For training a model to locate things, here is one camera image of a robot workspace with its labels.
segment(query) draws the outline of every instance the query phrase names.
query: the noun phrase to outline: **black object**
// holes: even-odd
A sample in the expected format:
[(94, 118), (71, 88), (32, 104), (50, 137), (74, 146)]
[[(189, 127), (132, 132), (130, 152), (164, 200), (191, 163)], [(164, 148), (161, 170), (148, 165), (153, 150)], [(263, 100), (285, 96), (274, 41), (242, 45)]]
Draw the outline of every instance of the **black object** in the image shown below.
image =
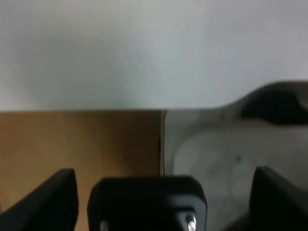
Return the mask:
[(73, 231), (78, 216), (75, 172), (56, 172), (0, 215), (0, 231)]
[(269, 167), (258, 167), (250, 196), (251, 226), (256, 231), (307, 231), (307, 196)]
[(276, 125), (308, 124), (308, 112), (291, 91), (265, 91), (246, 105), (242, 118), (259, 118)]
[[(0, 216), (0, 231), (73, 231), (77, 205), (74, 171), (60, 170)], [(224, 231), (308, 231), (307, 193), (268, 167), (255, 171), (249, 207)], [(189, 177), (101, 180), (88, 203), (90, 231), (188, 231), (194, 219), (204, 231), (206, 213)]]
[(206, 212), (202, 187), (190, 177), (105, 179), (88, 203), (90, 231), (101, 222), (109, 231), (187, 231), (193, 217), (204, 231)]

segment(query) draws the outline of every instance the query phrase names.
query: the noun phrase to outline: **white wall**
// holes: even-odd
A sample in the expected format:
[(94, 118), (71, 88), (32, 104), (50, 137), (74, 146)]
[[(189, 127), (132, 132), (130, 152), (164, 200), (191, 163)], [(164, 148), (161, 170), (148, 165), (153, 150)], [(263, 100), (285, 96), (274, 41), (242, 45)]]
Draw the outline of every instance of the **white wall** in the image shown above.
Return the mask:
[(306, 0), (2, 0), (0, 110), (194, 108), (308, 73)]

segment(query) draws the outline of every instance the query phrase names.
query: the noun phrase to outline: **black plastic part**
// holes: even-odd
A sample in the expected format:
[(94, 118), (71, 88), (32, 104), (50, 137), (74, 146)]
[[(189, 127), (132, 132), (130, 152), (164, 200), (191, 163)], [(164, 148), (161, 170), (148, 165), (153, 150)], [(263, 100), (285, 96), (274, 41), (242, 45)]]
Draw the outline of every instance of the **black plastic part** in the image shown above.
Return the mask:
[(77, 216), (75, 172), (61, 169), (0, 215), (0, 231), (73, 231)]
[(101, 221), (108, 231), (186, 231), (188, 216), (204, 231), (206, 212), (203, 189), (190, 177), (105, 179), (88, 203), (90, 231), (99, 231)]
[(275, 125), (308, 124), (308, 112), (291, 91), (262, 92), (242, 111), (243, 119), (259, 118)]
[(307, 231), (307, 193), (272, 169), (258, 167), (250, 196), (250, 220), (255, 231)]

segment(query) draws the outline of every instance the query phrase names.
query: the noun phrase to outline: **gray surface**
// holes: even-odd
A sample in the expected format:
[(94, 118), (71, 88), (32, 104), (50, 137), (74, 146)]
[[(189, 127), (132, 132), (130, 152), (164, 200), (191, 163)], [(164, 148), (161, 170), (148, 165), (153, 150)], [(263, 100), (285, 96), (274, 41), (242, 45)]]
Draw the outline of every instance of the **gray surface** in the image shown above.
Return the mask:
[(306, 0), (2, 0), (0, 110), (210, 108), (306, 80)]

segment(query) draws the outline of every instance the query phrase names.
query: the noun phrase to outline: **silver screw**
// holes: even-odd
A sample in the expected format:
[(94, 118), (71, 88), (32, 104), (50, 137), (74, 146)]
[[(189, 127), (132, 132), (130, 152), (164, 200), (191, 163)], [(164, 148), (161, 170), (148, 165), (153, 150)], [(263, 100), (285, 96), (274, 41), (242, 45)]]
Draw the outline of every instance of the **silver screw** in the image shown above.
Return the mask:
[(186, 223), (188, 231), (196, 231), (197, 222), (195, 217), (188, 217)]
[(108, 231), (108, 222), (106, 220), (102, 220), (100, 223), (101, 231)]

